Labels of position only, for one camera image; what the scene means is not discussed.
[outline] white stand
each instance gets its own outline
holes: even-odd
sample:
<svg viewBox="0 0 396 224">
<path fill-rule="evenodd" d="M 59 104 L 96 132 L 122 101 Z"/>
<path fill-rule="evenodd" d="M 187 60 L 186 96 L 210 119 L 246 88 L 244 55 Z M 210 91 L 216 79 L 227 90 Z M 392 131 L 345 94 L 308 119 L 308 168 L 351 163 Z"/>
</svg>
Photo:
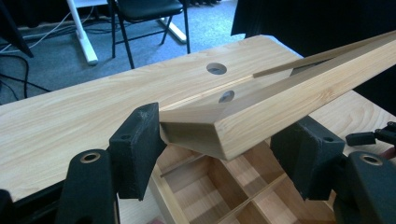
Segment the white stand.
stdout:
<svg viewBox="0 0 396 224">
<path fill-rule="evenodd" d="M 87 37 L 82 24 L 81 19 L 79 18 L 77 8 L 79 7 L 94 7 L 94 6 L 101 6 L 106 5 L 106 0 L 67 0 L 67 4 L 69 5 L 70 12 L 73 16 L 73 20 L 76 24 L 77 30 L 77 37 L 79 44 L 82 47 L 82 51 L 84 52 L 84 56 L 87 59 L 87 63 L 89 65 L 96 65 L 98 64 L 98 58 L 96 57 L 95 51 L 91 45 L 90 39 Z M 162 18 L 160 21 L 166 25 L 167 18 Z M 171 22 L 169 25 L 169 29 L 172 34 L 174 34 L 180 42 L 186 43 L 186 36 Z"/>
</svg>

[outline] grey carpet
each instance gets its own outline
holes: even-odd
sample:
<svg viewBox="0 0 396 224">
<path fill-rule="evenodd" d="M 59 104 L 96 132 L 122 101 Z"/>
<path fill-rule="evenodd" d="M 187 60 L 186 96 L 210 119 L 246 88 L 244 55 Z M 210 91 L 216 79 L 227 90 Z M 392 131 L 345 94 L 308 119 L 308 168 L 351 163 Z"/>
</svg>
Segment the grey carpet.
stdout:
<svg viewBox="0 0 396 224">
<path fill-rule="evenodd" d="M 235 8 L 236 0 L 221 1 L 213 7 L 205 5 L 189 7 L 191 52 L 210 49 L 242 39 L 241 35 L 230 35 Z M 180 30 L 184 30 L 182 15 L 175 16 L 173 22 Z M 143 34 L 149 30 L 158 29 L 160 26 L 162 25 L 157 21 L 149 21 L 130 25 L 127 32 L 129 37 L 132 37 L 134 34 Z M 23 35 L 43 32 L 44 29 L 48 30 L 49 27 L 29 29 L 24 31 L 27 34 Z M 99 60 L 95 66 L 87 65 L 76 34 L 43 40 L 32 48 L 35 55 L 32 59 L 20 52 L 13 54 L 20 55 L 28 61 L 30 82 L 52 91 L 129 70 L 130 65 L 124 45 L 116 46 L 117 56 L 113 59 L 111 57 L 111 34 L 89 33 L 91 29 L 110 29 L 110 23 L 100 23 L 87 28 L 88 37 Z M 117 32 L 117 37 L 121 39 L 120 32 Z M 153 35 L 130 42 L 135 67 L 169 60 L 187 53 L 186 46 L 178 43 L 172 35 L 166 37 L 163 45 L 160 45 L 161 38 L 162 35 Z M 25 65 L 22 62 L 16 59 L 0 58 L 1 74 L 23 79 L 24 71 Z M 21 83 L 0 78 L 16 92 L 18 98 L 23 98 Z M 44 92 L 36 88 L 28 88 L 29 97 L 42 93 Z M 7 104 L 14 101 L 12 91 L 2 85 L 0 103 Z"/>
</svg>

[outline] black chair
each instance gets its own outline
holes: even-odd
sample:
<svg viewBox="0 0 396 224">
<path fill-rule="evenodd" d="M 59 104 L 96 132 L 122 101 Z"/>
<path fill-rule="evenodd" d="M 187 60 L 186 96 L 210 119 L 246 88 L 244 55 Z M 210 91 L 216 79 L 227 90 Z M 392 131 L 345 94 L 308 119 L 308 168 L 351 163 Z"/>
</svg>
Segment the black chair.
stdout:
<svg viewBox="0 0 396 224">
<path fill-rule="evenodd" d="M 187 42 L 187 53 L 190 53 L 190 37 L 189 37 L 189 24 L 188 24 L 188 16 L 187 16 L 187 2 L 186 0 L 107 0 L 111 15 L 111 34 L 113 38 L 113 58 L 116 57 L 116 44 L 125 43 L 125 48 L 128 54 L 129 63 L 131 68 L 134 69 L 134 60 L 132 59 L 131 49 L 129 47 L 129 41 L 135 40 L 138 38 L 146 37 L 149 35 L 156 35 L 160 33 L 163 34 L 163 40 L 161 44 L 165 41 L 166 35 L 169 30 L 169 24 L 172 21 L 174 15 L 178 15 L 181 12 L 184 12 L 184 23 L 185 23 L 185 32 L 186 32 L 186 42 Z M 118 15 L 120 21 L 120 28 L 122 31 L 122 41 L 116 42 L 116 23 L 115 23 L 115 14 Z M 124 21 L 128 21 L 130 23 L 139 23 L 143 21 L 153 21 L 161 18 L 168 18 L 166 27 L 158 32 L 141 35 L 138 37 L 128 39 L 126 32 Z"/>
</svg>

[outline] white table leg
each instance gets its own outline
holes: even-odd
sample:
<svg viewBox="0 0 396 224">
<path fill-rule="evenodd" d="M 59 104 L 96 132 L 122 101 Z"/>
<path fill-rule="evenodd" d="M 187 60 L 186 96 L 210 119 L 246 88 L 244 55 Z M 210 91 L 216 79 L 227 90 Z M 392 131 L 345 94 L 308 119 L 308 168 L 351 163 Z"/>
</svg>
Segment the white table leg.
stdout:
<svg viewBox="0 0 396 224">
<path fill-rule="evenodd" d="M 87 34 L 85 33 L 82 27 L 75 2 L 74 0 L 67 0 L 67 4 L 69 5 L 70 12 L 76 24 L 78 41 L 82 47 L 82 51 L 84 52 L 85 58 L 87 59 L 87 63 L 89 65 L 96 65 L 98 63 L 98 58 L 96 57 L 95 51 L 93 50 L 90 39 L 87 37 Z"/>
</svg>

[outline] long wooden board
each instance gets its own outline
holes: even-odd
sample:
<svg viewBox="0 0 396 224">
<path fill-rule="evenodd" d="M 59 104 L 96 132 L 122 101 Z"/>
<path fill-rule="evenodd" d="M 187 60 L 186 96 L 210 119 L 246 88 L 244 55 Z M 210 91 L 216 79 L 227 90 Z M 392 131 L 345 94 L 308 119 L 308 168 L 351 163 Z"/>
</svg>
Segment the long wooden board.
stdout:
<svg viewBox="0 0 396 224">
<path fill-rule="evenodd" d="M 386 35 L 230 103 L 163 111 L 163 135 L 231 160 L 394 64 L 396 34 Z"/>
<path fill-rule="evenodd" d="M 340 56 L 342 54 L 345 54 L 353 49 L 363 47 L 367 44 L 375 42 L 376 40 L 379 40 L 381 38 L 384 38 L 389 35 L 394 35 L 394 34 L 396 34 L 396 31 L 388 32 L 388 33 L 385 33 L 382 35 L 377 35 L 372 38 L 368 38 L 368 39 L 364 39 L 364 40 L 356 42 L 356 43 L 348 44 L 348 45 L 345 45 L 345 46 L 337 48 L 337 49 L 330 49 L 330 50 L 321 52 L 319 54 L 315 54 L 315 55 L 312 55 L 312 56 L 309 56 L 306 58 L 299 59 L 299 60 L 291 62 L 291 63 L 285 63 L 280 66 L 276 66 L 276 67 L 261 71 L 259 73 L 253 74 L 253 76 L 254 77 L 263 77 L 263 76 L 267 76 L 269 74 L 277 73 L 277 72 L 284 71 L 284 70 L 291 69 L 291 68 L 299 68 L 299 67 L 304 67 L 304 66 L 307 66 L 310 64 L 321 63 L 321 62 L 333 59 L 333 58 Z"/>
<path fill-rule="evenodd" d="M 255 36 L 1 105 L 0 189 L 18 200 L 63 180 L 75 155 L 107 148 L 110 136 L 141 105 L 177 107 L 296 58 L 273 38 Z M 210 63 L 224 64 L 227 73 L 210 74 Z"/>
</svg>

